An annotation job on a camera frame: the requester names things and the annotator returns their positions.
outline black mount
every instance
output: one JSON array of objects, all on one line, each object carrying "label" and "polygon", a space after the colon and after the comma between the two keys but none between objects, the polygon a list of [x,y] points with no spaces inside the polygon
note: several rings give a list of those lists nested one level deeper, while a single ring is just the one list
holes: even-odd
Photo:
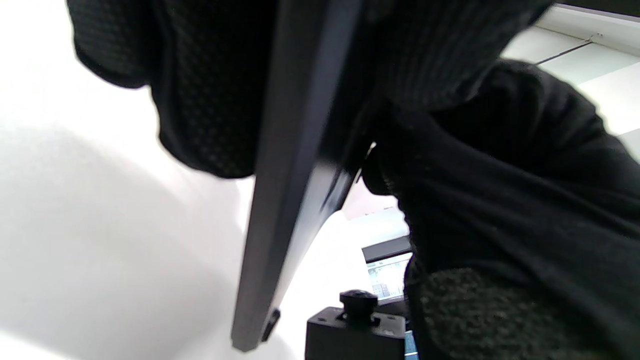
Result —
[{"label": "black mount", "polygon": [[344,309],[308,320],[306,360],[404,359],[404,317],[375,313],[378,297],[366,291],[345,291],[340,301]]},{"label": "black mount", "polygon": [[394,0],[276,0],[268,83],[231,338],[269,335],[316,234],[344,204],[380,115],[378,56]]}]

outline black sleeve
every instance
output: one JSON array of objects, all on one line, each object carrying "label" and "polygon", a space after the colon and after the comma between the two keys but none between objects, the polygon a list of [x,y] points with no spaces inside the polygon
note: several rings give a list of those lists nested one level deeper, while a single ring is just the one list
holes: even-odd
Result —
[{"label": "black sleeve", "polygon": [[484,268],[548,291],[637,358],[640,167],[592,104],[506,61],[468,104],[394,118],[378,156],[431,271]]}]

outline monitor screen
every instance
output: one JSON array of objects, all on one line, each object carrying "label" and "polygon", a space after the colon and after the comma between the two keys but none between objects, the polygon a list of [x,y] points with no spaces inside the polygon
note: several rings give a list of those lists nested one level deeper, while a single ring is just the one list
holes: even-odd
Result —
[{"label": "monitor screen", "polygon": [[[404,270],[411,256],[411,252],[406,252],[367,263],[373,292],[382,303],[385,300],[396,304],[404,302]],[[418,350],[411,330],[404,334],[404,358],[418,360]]]},{"label": "monitor screen", "polygon": [[411,256],[408,252],[367,264],[373,293],[378,300],[404,296],[404,270]]}]

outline black knob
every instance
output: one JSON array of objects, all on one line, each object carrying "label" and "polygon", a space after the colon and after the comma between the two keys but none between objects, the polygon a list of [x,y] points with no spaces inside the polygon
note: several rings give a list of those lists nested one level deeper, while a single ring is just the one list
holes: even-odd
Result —
[{"label": "black knob", "polygon": [[368,325],[371,315],[378,306],[378,296],[362,290],[349,290],[340,293],[340,302],[344,304],[347,323]]}]

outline black fabric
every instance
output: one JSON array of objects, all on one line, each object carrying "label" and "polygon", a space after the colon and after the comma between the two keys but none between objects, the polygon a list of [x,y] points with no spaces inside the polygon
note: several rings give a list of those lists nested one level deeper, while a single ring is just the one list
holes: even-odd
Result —
[{"label": "black fabric", "polygon": [[420,268],[415,254],[409,260],[404,271],[404,301],[409,312],[409,322],[412,330],[418,357],[421,359],[450,360],[445,349],[433,343],[431,331],[422,308],[423,284],[429,274]]},{"label": "black fabric", "polygon": [[[226,178],[255,169],[276,0],[68,0],[78,58],[115,85],[150,85],[160,140]],[[403,0],[371,74],[404,108],[463,101],[551,1]]]},{"label": "black fabric", "polygon": [[469,99],[514,35],[551,4],[396,1],[379,74],[388,98],[406,110],[446,109]]},{"label": "black fabric", "polygon": [[475,268],[548,294],[637,359],[640,166],[591,103],[501,61],[465,105],[392,118],[376,165],[427,273]]},{"label": "black fabric", "polygon": [[444,359],[609,360],[591,327],[544,293],[471,268],[429,274],[416,285],[429,350]]},{"label": "black fabric", "polygon": [[78,58],[115,85],[150,85],[178,160],[253,174],[276,1],[68,0]]}]

